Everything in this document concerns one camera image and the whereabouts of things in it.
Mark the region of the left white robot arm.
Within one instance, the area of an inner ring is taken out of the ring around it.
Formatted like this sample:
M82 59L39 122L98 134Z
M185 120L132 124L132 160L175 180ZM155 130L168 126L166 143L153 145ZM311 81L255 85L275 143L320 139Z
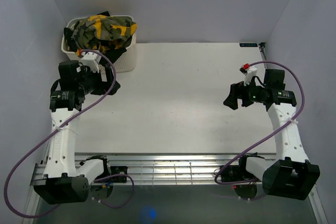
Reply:
M75 143L79 113L88 94L104 97L119 89L113 70L107 64L64 61L58 66L60 78L50 89L52 129L48 161L34 191L48 204L86 201L95 179L105 182L111 168L103 155L87 158L79 168L75 165Z

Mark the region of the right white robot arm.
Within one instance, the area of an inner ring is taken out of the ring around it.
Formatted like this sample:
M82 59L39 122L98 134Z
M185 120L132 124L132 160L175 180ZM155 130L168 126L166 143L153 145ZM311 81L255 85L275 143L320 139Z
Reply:
M257 69L244 65L240 71L245 75L242 82L231 84L230 92L223 104L233 110L238 109L238 100L243 107L261 103L271 120L272 136L276 144L276 160L271 163L264 157L244 154L238 165L230 165L221 174L222 182L250 182L253 179L262 183L265 194L304 200L309 195L320 176L318 165L311 164L305 153L296 115L296 97L285 89L285 72L267 69L264 80L256 85Z

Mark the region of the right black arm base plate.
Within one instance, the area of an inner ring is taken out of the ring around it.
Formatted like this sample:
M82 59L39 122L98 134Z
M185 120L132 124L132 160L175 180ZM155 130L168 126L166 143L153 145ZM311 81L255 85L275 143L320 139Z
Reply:
M260 182L253 174L243 170L238 165L230 165L220 174L221 182L237 182L255 180Z

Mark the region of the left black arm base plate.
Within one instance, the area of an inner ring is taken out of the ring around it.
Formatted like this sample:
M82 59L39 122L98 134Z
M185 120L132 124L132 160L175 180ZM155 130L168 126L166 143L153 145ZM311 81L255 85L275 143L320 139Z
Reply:
M107 183L126 183L127 178L124 176L128 173L127 166L110 166L111 175L118 175L106 180Z

